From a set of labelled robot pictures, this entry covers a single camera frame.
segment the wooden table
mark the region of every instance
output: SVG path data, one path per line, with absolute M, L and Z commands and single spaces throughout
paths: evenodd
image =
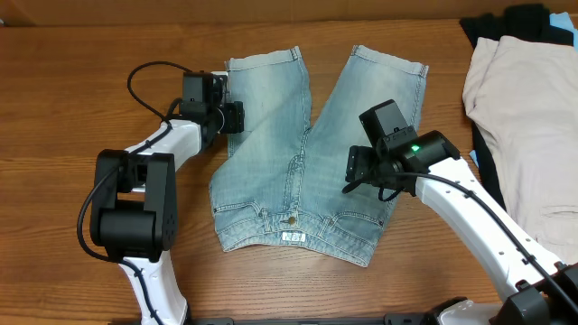
M 472 49 L 456 20 L 0 28 L 0 44 L 0 323 L 140 317 L 126 276 L 82 252 L 75 224 L 97 154 L 136 144 L 158 127 L 126 91 L 127 74 L 141 63 L 223 70 L 230 57 L 299 45 L 317 117 L 351 47 L 365 44 L 428 64 L 420 133 L 437 129 L 464 157 L 471 150 L 461 91 Z M 134 85 L 144 100 L 166 109 L 181 82 L 180 71 L 152 67 Z M 223 140 L 188 161 L 177 178 L 172 259 L 195 317 L 381 316 L 425 311 L 458 295 L 499 300 L 458 237 L 407 194 L 368 268 L 301 248 L 223 253 L 208 192 L 226 159 Z

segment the white cloth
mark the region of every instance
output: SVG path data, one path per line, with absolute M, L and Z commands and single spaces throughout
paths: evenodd
M 491 151 L 508 214 L 565 263 L 577 263 L 578 52 L 480 38 L 463 102 Z

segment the black cloth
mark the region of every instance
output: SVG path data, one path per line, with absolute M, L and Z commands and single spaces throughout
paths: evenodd
M 478 44 L 479 37 L 499 41 L 499 38 L 504 35 L 514 36 L 528 42 L 573 46 L 572 32 L 550 26 L 550 10 L 541 4 L 511 6 L 504 10 L 504 15 L 501 17 L 483 14 L 477 18 L 462 18 L 460 25 L 473 48 Z M 506 205 L 499 190 L 494 159 L 474 122 L 471 122 L 471 131 L 473 148 L 478 156 L 481 184 L 489 195 L 505 209 Z

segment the blue denim jeans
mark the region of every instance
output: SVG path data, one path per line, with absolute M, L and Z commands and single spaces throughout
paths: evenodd
M 341 193 L 350 146 L 370 146 L 359 114 L 394 99 L 418 127 L 428 67 L 355 46 L 312 127 L 299 48 L 226 64 L 245 132 L 228 137 L 228 159 L 210 183 L 223 249 L 299 246 L 368 266 L 396 201 L 379 201 L 365 184 Z

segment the white label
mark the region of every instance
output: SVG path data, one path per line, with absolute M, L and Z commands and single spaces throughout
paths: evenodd
M 305 234 L 301 234 L 301 233 L 287 233 L 284 232 L 283 235 L 281 236 L 281 238 L 284 241 L 300 241 L 300 242 L 305 242 Z

